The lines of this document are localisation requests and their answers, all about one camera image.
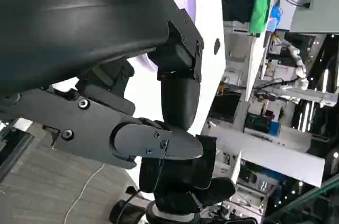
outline wire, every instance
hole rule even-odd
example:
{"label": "wire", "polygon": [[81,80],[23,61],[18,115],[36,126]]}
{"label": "wire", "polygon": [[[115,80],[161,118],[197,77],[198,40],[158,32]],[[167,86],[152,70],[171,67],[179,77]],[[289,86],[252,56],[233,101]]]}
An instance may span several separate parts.
{"label": "wire", "polygon": [[104,167],[104,165],[105,165],[105,164],[102,164],[102,166],[101,166],[96,172],[94,172],[93,175],[91,175],[91,177],[89,177],[89,179],[88,179],[87,182],[85,183],[83,189],[81,190],[79,197],[74,201],[74,203],[72,204],[72,206],[68,209],[68,212],[66,213],[66,216],[65,216],[65,219],[64,219],[64,224],[67,224],[67,218],[68,218],[70,212],[72,211],[73,207],[76,205],[76,203],[79,201],[79,199],[80,199],[81,196],[83,195],[83,193],[84,193],[84,191],[85,191],[85,189],[86,189],[88,183],[90,182],[90,180],[91,180],[97,173],[99,173],[99,172],[102,170],[102,168]]}
{"label": "wire", "polygon": [[289,4],[296,6],[296,7],[306,7],[305,3],[297,3],[294,0],[285,0],[285,1],[288,2]]}
{"label": "wire", "polygon": [[[153,188],[153,191],[154,192],[158,186],[158,182],[160,180],[160,176],[161,176],[161,173],[163,171],[163,167],[164,167],[164,159],[167,155],[167,149],[168,149],[168,144],[169,142],[167,143],[167,146],[166,146],[166,149],[165,149],[165,154],[163,156],[162,159],[159,160],[159,165],[158,165],[158,177],[157,177],[157,181],[155,182],[155,185],[154,185],[154,188]],[[129,197],[129,199],[126,201],[125,205],[123,206],[123,208],[121,209],[120,213],[119,213],[119,216],[117,218],[117,222],[116,224],[119,224],[119,220],[121,218],[121,215],[123,213],[123,211],[125,210],[125,208],[127,207],[128,203],[141,191],[141,189],[138,189],[132,196]]]}
{"label": "wire", "polygon": [[121,209],[121,212],[119,213],[119,216],[117,218],[117,224],[119,224],[119,220],[121,218],[121,215],[123,213],[123,211],[125,210],[125,208],[127,207],[128,203],[141,191],[141,189],[138,189],[135,193],[133,193],[129,199],[126,201],[125,205],[123,206],[123,208]]}
{"label": "wire", "polygon": [[274,79],[274,80],[272,80],[272,81],[270,81],[270,82],[268,82],[268,83],[265,83],[265,84],[262,84],[262,85],[260,85],[260,86],[257,86],[257,87],[255,87],[255,89],[262,89],[262,88],[266,88],[266,87],[268,87],[268,86],[271,86],[272,84],[282,84],[284,82],[284,80],[282,79],[282,78],[276,78],[276,79]]}
{"label": "wire", "polygon": [[299,2],[297,2],[297,1],[295,1],[295,0],[290,0],[290,1],[293,2],[293,3],[295,3],[295,4],[304,5],[304,3],[299,3]]}

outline white cable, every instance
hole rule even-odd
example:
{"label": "white cable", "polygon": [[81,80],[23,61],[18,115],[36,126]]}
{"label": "white cable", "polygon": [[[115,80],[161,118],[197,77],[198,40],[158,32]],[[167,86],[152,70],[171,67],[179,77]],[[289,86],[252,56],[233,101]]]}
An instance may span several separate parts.
{"label": "white cable", "polygon": [[64,224],[67,224],[67,218],[68,215],[70,214],[70,212],[72,211],[73,207],[76,205],[76,203],[79,201],[79,199],[81,198],[81,196],[83,195],[88,183],[90,182],[90,180],[97,174],[100,172],[100,170],[102,170],[102,168],[104,167],[105,164],[102,164],[102,166],[93,174],[91,175],[91,177],[87,180],[87,182],[85,183],[83,189],[80,192],[79,197],[74,201],[74,203],[72,204],[72,206],[69,208],[68,212],[66,213],[65,219],[64,219]]}

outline blue object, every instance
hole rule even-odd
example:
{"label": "blue object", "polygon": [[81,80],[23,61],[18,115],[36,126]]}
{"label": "blue object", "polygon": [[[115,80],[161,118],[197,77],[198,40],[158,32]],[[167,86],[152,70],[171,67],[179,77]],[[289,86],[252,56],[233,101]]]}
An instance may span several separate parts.
{"label": "blue object", "polygon": [[278,5],[274,5],[272,7],[269,22],[267,23],[267,31],[274,32],[276,30],[276,26],[280,22],[280,18],[281,18],[280,7]]}
{"label": "blue object", "polygon": [[273,136],[277,136],[280,134],[280,122],[271,121],[269,134]]}

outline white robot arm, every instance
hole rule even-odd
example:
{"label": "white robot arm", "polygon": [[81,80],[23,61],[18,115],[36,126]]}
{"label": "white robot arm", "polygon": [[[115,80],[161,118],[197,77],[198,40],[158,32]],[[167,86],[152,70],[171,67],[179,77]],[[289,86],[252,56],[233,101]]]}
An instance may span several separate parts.
{"label": "white robot arm", "polygon": [[295,82],[295,87],[300,88],[302,90],[306,90],[308,87],[308,80],[306,74],[306,66],[302,62],[302,58],[299,55],[300,50],[294,47],[291,43],[288,42],[288,49],[290,50],[292,58],[296,61],[296,74],[298,76],[298,80]]}

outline green cloth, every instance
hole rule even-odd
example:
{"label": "green cloth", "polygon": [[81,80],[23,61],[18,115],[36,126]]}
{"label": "green cloth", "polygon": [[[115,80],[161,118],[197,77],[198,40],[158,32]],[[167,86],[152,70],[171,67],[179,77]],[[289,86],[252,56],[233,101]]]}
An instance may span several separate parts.
{"label": "green cloth", "polygon": [[249,32],[252,34],[262,33],[265,30],[269,18],[271,0],[255,0]]}

